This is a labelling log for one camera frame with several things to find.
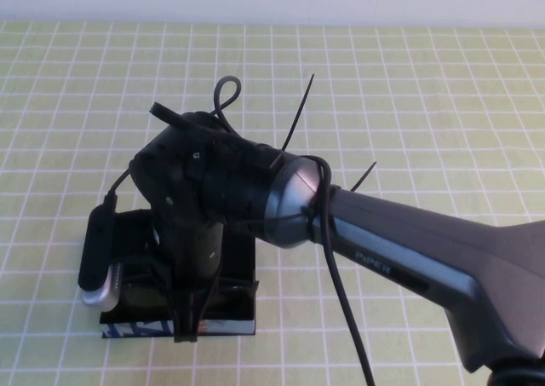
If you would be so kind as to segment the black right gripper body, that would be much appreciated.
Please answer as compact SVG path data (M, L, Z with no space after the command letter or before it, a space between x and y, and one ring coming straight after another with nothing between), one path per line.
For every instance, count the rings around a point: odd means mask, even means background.
M169 261L173 287L200 288L211 282L221 266L223 225L200 211L164 207L157 211L161 253Z

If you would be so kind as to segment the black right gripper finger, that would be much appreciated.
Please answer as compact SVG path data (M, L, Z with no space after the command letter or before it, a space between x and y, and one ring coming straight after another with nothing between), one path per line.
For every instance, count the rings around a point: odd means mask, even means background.
M198 311L198 334L206 332L206 324L204 321L205 312L209 306L210 298L215 292L215 282L209 281L200 292L199 311Z
M195 343L201 317L201 302L193 291L175 290L170 296L169 310L176 343Z

